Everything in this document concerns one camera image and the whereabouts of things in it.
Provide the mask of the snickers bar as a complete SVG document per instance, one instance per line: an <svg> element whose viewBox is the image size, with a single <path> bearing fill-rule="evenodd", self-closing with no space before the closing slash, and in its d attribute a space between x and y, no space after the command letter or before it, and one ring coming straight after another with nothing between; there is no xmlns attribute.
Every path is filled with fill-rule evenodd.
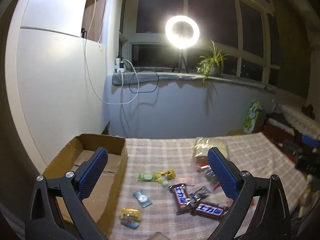
<svg viewBox="0 0 320 240"><path fill-rule="evenodd" d="M176 215L188 213L191 210L190 198L187 193L187 186L184 183L169 186L169 191L175 198L177 205Z"/></svg>
<svg viewBox="0 0 320 240"><path fill-rule="evenodd" d="M191 210L192 216L207 217L213 220L221 220L228 212L229 207L212 202L199 202Z"/></svg>

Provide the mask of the black small candy wrapper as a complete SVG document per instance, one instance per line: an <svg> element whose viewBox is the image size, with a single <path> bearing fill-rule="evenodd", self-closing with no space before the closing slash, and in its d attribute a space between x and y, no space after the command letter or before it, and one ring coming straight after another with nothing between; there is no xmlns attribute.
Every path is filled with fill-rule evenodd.
<svg viewBox="0 0 320 240"><path fill-rule="evenodd" d="M211 194L210 190L207 189L206 186L202 186L198 190L192 192L189 194L189 204L191 206L196 205L198 202L200 202L203 199L206 199Z"/></svg>

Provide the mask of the yellow blue jelly cup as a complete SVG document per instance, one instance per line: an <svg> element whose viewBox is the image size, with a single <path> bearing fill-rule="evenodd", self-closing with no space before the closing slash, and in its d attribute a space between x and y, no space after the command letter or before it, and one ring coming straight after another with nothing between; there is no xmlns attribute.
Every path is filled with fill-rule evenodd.
<svg viewBox="0 0 320 240"><path fill-rule="evenodd" d="M140 211L133 208L123 208L119 216L120 223L128 228L136 229L139 227L142 217Z"/></svg>

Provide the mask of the dark dried fruit clear bag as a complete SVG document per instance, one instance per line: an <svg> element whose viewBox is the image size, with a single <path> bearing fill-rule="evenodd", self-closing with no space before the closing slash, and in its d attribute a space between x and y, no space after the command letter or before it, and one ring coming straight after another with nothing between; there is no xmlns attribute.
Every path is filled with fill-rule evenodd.
<svg viewBox="0 0 320 240"><path fill-rule="evenodd" d="M220 187L220 183L217 180L215 173L208 163L202 163L196 166L197 172L204 173L206 179L212 184L214 190Z"/></svg>

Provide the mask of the pink candy wrapper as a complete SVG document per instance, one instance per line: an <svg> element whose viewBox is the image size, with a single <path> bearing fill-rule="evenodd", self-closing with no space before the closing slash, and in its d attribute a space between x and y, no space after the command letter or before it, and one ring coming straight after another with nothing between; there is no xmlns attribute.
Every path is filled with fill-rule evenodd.
<svg viewBox="0 0 320 240"><path fill-rule="evenodd" d="M188 186L195 186L195 179L194 178L178 177L178 178L176 178L175 182L177 184L185 184Z"/></svg>

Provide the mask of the teal mint ring candy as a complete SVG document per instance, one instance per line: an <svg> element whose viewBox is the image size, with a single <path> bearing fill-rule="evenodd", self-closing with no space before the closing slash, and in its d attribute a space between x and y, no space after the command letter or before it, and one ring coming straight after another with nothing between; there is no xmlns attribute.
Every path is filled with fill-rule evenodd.
<svg viewBox="0 0 320 240"><path fill-rule="evenodd" d="M134 192L133 196L136 198L142 208L146 208L152 204L152 201L148 198L143 189Z"/></svg>

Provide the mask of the light green candy wrapper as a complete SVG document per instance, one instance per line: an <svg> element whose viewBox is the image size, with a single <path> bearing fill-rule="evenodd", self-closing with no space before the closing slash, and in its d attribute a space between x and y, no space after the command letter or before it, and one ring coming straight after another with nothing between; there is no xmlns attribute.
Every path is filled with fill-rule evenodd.
<svg viewBox="0 0 320 240"><path fill-rule="evenodd" d="M156 182L157 177L156 177L155 173L140 172L138 174L138 181L140 181L140 182Z"/></svg>

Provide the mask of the yellow candy wrapper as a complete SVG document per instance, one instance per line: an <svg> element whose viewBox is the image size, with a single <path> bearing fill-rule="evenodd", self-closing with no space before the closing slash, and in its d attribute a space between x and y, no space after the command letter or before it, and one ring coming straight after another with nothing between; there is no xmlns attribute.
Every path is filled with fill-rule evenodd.
<svg viewBox="0 0 320 240"><path fill-rule="evenodd" d="M176 174L172 168L166 171L156 173L156 179L158 183L162 183L163 181L166 181L166 180L173 180L175 178L176 178Z"/></svg>

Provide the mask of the brown cardboard box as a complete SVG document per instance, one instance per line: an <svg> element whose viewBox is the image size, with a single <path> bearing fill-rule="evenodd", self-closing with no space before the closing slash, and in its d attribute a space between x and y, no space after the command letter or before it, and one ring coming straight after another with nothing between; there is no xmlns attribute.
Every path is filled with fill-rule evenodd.
<svg viewBox="0 0 320 240"><path fill-rule="evenodd" d="M74 137L44 171L47 179L75 174L75 192L103 234L110 234L127 165L126 140L110 135Z"/></svg>

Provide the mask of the packaged sponge cake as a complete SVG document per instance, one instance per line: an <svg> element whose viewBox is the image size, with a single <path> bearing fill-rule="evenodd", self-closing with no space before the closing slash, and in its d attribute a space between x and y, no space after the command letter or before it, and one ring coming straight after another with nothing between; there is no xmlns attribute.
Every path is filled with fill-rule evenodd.
<svg viewBox="0 0 320 240"><path fill-rule="evenodd" d="M229 159L227 143L222 139L197 137L191 155L192 161L201 164L207 161L208 151L216 147L226 159Z"/></svg>

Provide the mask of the lace covered furniture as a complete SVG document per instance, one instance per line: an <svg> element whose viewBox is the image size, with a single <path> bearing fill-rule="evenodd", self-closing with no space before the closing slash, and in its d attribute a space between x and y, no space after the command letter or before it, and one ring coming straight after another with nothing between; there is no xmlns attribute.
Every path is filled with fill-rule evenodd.
<svg viewBox="0 0 320 240"><path fill-rule="evenodd" d="M285 120L302 135L319 140L319 122L303 114L298 107L276 103L273 110L282 113Z"/></svg>

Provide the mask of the plaid pink tablecloth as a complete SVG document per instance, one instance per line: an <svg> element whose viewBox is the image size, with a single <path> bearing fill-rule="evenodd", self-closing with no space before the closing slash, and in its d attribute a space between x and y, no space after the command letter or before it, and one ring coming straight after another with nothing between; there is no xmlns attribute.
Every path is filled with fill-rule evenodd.
<svg viewBox="0 0 320 240"><path fill-rule="evenodd" d="M229 159L240 170L253 176L280 177L289 210L293 211L307 186L306 179L295 169L292 161L261 133L215 138L216 145L225 144ZM118 210L125 207L140 210L142 221L138 228L130 229L114 221L111 239L148 239L161 232L169 239L207 239L218 222L206 217L179 215L172 193L157 182L138 180L140 173L157 173L173 169L176 174L171 184L181 179L194 180L187 187L189 193L206 187L209 202L230 205L217 179L208 168L200 168L193 158L195 139L127 139L127 167L118 200Z"/></svg>

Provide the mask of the white wardrobe cabinet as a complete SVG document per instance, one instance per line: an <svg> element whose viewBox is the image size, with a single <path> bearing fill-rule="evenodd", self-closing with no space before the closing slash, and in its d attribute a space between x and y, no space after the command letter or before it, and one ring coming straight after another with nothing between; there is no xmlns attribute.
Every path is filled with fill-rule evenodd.
<svg viewBox="0 0 320 240"><path fill-rule="evenodd" d="M105 0L18 0L5 50L5 85L21 143L43 172L71 139L101 133Z"/></svg>

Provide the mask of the grey windowsill cloth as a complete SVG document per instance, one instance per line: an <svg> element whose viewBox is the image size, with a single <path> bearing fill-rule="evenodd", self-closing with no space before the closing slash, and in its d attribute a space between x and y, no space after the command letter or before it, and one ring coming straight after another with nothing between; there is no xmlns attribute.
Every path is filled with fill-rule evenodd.
<svg viewBox="0 0 320 240"><path fill-rule="evenodd" d="M137 73L138 77L134 72L124 72L124 73L114 73L112 75L112 85L121 87L121 85L129 86L129 85L137 85L138 83L147 84L151 82L159 82L159 81L185 81L191 82L195 80L200 80L202 82L203 75L200 74L185 74L185 73L169 73L169 72L148 72L141 71ZM240 86L251 87L255 89L262 89L268 91L270 93L276 92L276 87L272 85L265 85L263 83L259 83L257 81L246 80L240 77L233 77L227 75L226 77L218 78L218 77L210 77L207 81L219 81L226 82Z"/></svg>

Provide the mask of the white power strip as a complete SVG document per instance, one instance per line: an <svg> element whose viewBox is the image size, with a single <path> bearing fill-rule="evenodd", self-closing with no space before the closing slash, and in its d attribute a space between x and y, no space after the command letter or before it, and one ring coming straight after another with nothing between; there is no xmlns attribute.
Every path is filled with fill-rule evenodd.
<svg viewBox="0 0 320 240"><path fill-rule="evenodd" d="M114 66L114 71L116 73L126 72L126 67L125 67L124 61L121 57L116 58L116 64Z"/></svg>

